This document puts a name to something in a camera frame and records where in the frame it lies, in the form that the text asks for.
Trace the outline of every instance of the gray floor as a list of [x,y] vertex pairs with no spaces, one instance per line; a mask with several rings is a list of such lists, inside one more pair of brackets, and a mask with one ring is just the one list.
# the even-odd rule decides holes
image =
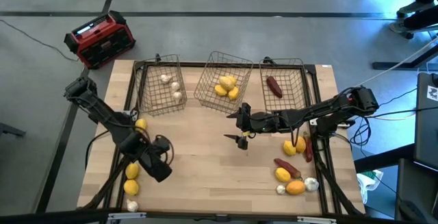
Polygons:
[[[104,2],[1,0],[0,11],[98,12]],[[392,13],[409,2],[411,0],[113,0],[111,9]],[[91,18],[9,16],[2,19],[75,57],[63,43],[64,34]],[[120,57],[123,59],[140,60],[152,58],[155,53],[177,53],[183,60],[202,61],[213,50],[254,62],[266,55],[301,58],[307,64],[333,65],[340,90],[379,73],[370,68],[371,62],[399,62],[430,41],[426,33],[416,34],[413,40],[403,39],[388,30],[391,21],[376,19],[128,17],[127,22],[137,45]],[[22,214],[32,212],[38,201],[68,107],[62,96],[64,88],[79,76],[82,64],[66,61],[3,24],[0,24],[0,55],[0,121],[27,130],[24,138],[0,137],[0,215]],[[112,64],[108,64],[90,72],[101,97],[105,95],[111,69]],[[416,71],[394,71],[366,86],[384,102],[414,88],[416,75]],[[415,93],[382,107],[379,112],[414,106]],[[413,142],[413,122],[414,119],[409,119],[394,125],[389,121],[372,121],[372,139],[364,149],[378,153]],[[76,207],[84,174],[85,149],[94,136],[95,127],[83,112],[78,112],[48,211]],[[395,179],[390,183],[395,187]]]

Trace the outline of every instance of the white cable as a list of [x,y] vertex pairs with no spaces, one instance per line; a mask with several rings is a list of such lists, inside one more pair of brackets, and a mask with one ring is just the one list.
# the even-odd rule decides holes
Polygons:
[[411,118],[414,115],[415,115],[415,113],[413,113],[413,114],[411,114],[409,116],[406,116],[406,117],[402,117],[402,118],[381,118],[381,117],[373,117],[373,116],[367,116],[367,118],[380,119],[380,120],[383,120],[383,121],[403,121],[405,119]]
[[438,39],[438,37],[435,38],[435,39],[433,39],[432,41],[430,41],[430,42],[429,42],[428,44],[426,44],[424,47],[422,47],[421,49],[419,49],[418,51],[416,51],[415,53],[413,53],[411,56],[409,56],[409,57],[407,57],[406,59],[402,60],[402,61],[401,61],[400,63],[398,63],[397,65],[391,67],[390,69],[387,69],[386,71],[383,71],[383,72],[379,73],[378,75],[375,75],[375,76],[373,76],[373,77],[371,77],[371,78],[365,80],[364,82],[361,82],[360,84],[357,84],[355,87],[357,87],[357,86],[361,86],[361,85],[363,85],[364,83],[366,83],[366,82],[368,82],[368,81],[371,81],[371,80],[375,79],[376,77],[379,77],[379,76],[381,76],[382,74],[385,74],[385,73],[389,72],[390,70],[396,68],[397,66],[400,66],[401,64],[403,64],[403,63],[405,63],[406,61],[408,61],[408,60],[410,60],[411,58],[413,58],[413,56],[415,56],[415,55],[418,54],[419,52],[423,51],[425,48],[429,47],[429,45],[433,44],[437,39]]

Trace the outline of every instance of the white mushroom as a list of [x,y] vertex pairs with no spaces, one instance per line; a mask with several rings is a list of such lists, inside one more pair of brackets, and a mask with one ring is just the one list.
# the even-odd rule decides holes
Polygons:
[[178,82],[173,82],[173,83],[170,85],[170,88],[172,89],[173,92],[179,90],[179,84],[178,84]]
[[162,79],[163,84],[167,84],[172,79],[172,76],[167,76],[166,74],[163,74],[160,76],[160,78]]
[[179,103],[179,100],[181,100],[181,98],[183,98],[183,94],[181,94],[180,92],[176,91],[175,93],[173,93],[173,99],[175,99],[177,103]]
[[129,199],[126,199],[126,205],[129,212],[137,212],[138,203],[136,201],[131,201]]
[[279,185],[276,187],[276,192],[280,195],[285,194],[286,192],[286,187],[284,185]]
[[314,192],[320,186],[320,183],[315,178],[308,177],[304,180],[304,185],[306,186],[306,190],[309,192]]

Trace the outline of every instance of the metal wire basket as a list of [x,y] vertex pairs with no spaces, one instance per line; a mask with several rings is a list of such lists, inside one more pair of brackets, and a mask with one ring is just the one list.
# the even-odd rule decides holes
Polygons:
[[[305,108],[305,74],[301,59],[270,59],[260,61],[260,78],[266,112]],[[269,89],[266,79],[275,78],[283,97],[278,98]]]
[[[231,114],[237,111],[242,103],[252,69],[253,62],[250,60],[213,51],[196,86],[194,97],[203,106]],[[236,100],[220,97],[215,93],[214,86],[219,84],[219,78],[222,76],[236,78],[236,86],[239,88]]]
[[[136,67],[140,112],[157,116],[184,109],[187,95],[177,55],[159,56],[157,54],[155,58],[137,62]],[[164,84],[161,79],[162,75],[170,76],[172,79]],[[170,87],[173,82],[179,84],[178,92],[182,95],[179,101],[173,97],[174,91]]]

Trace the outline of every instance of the wooden tabletop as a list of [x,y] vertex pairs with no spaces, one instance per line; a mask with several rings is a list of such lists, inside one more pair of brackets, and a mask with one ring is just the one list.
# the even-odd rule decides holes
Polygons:
[[[114,110],[123,109],[133,63],[133,60],[117,60],[114,63],[105,96],[105,102]],[[136,179],[140,192],[129,197],[138,202],[139,211],[321,214],[318,192],[305,192],[298,196],[277,195],[275,192],[281,183],[274,176],[274,158],[287,160],[301,171],[303,178],[315,177],[314,163],[306,163],[303,155],[287,157],[282,152],[282,144],[284,140],[290,140],[290,134],[258,134],[249,141],[248,150],[238,149],[234,141],[223,136],[240,134],[235,121],[226,119],[223,112],[202,107],[193,96],[202,70],[181,68],[188,97],[184,110],[155,117],[141,115],[148,122],[151,136],[162,134],[172,141],[175,159],[171,165],[172,174],[162,183],[140,171]],[[337,88],[331,66],[316,65],[316,70],[321,99],[332,98],[337,94]],[[251,105],[251,112],[265,110],[259,69],[252,70],[244,101]],[[308,130],[307,124],[304,124],[300,134]],[[99,125],[96,134],[103,131],[104,127]],[[345,130],[339,129],[338,133],[346,136]],[[355,207],[365,212],[350,145],[339,138],[331,138],[330,146],[337,183]],[[94,142],[78,206],[87,204],[107,179],[113,152],[114,143],[110,136]],[[119,182],[115,183],[111,206],[115,206]],[[327,182],[325,186],[329,211],[334,212]]]

